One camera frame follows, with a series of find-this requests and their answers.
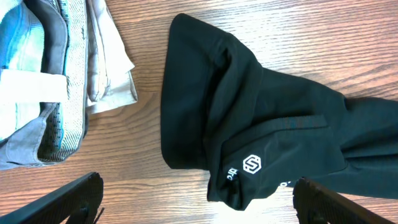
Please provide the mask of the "black t-shirt with logo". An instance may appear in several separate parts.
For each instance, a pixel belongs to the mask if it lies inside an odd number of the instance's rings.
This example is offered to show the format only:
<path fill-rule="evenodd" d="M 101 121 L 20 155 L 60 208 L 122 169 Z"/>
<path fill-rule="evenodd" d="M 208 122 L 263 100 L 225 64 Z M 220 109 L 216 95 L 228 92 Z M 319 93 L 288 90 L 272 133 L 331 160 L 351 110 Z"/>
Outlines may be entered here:
<path fill-rule="evenodd" d="M 207 199 L 235 210 L 302 177 L 397 198 L 396 101 L 264 68 L 235 36 L 187 14 L 170 25 L 160 128 L 167 165 L 207 170 Z"/>

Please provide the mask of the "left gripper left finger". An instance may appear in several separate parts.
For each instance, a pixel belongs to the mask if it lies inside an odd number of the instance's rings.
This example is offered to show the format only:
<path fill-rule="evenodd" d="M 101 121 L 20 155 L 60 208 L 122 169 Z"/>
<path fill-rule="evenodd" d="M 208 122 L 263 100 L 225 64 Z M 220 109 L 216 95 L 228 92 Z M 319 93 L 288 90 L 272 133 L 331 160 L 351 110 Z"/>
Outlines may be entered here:
<path fill-rule="evenodd" d="M 1 224 L 96 224 L 104 182 L 97 172 L 86 175 L 1 217 Z"/>

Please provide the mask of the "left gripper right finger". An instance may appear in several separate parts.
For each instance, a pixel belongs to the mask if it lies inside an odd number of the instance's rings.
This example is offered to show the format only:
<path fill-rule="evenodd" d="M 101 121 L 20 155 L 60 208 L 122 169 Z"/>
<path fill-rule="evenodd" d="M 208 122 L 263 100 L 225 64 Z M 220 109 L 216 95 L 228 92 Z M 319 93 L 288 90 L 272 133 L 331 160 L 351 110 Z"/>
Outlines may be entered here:
<path fill-rule="evenodd" d="M 346 197 L 304 178 L 295 184 L 293 205 L 300 224 L 394 224 Z"/>

